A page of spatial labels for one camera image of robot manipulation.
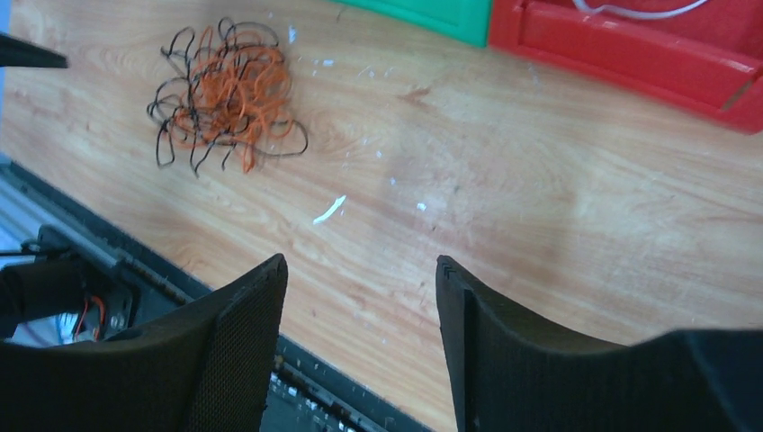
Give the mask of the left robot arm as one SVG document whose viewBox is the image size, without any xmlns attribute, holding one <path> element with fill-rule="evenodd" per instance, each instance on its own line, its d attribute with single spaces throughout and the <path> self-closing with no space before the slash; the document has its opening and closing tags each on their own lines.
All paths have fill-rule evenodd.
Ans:
<svg viewBox="0 0 763 432">
<path fill-rule="evenodd" d="M 67 57 L 31 42 L 1 34 L 3 68 L 67 68 Z M 1 338 L 14 335 L 19 324 L 74 311 L 83 297 L 84 277 L 71 262 L 54 258 L 63 248 L 23 247 L 3 251 L 2 257 L 37 257 L 37 262 L 7 265 L 1 268 Z"/>
</svg>

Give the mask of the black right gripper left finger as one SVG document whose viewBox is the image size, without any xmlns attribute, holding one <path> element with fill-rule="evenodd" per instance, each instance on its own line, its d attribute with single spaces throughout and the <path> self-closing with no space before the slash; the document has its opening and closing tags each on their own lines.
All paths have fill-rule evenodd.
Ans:
<svg viewBox="0 0 763 432">
<path fill-rule="evenodd" d="M 257 431 L 287 283 L 276 254 L 100 342 L 2 344 L 2 430 Z"/>
</svg>

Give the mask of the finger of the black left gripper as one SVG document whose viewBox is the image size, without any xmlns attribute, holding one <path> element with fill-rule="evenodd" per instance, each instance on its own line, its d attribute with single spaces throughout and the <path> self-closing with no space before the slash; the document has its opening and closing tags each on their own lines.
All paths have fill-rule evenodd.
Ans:
<svg viewBox="0 0 763 432">
<path fill-rule="evenodd" d="M 1 33 L 2 68 L 68 68 L 67 57 L 40 45 Z"/>
</svg>

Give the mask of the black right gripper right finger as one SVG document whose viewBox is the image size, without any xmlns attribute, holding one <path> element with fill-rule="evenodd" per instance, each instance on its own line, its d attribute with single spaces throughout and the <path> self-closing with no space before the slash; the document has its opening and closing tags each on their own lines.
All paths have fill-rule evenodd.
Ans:
<svg viewBox="0 0 763 432">
<path fill-rule="evenodd" d="M 436 306 L 461 431 L 759 431 L 762 333 L 621 346 L 565 328 L 440 256 Z"/>
</svg>

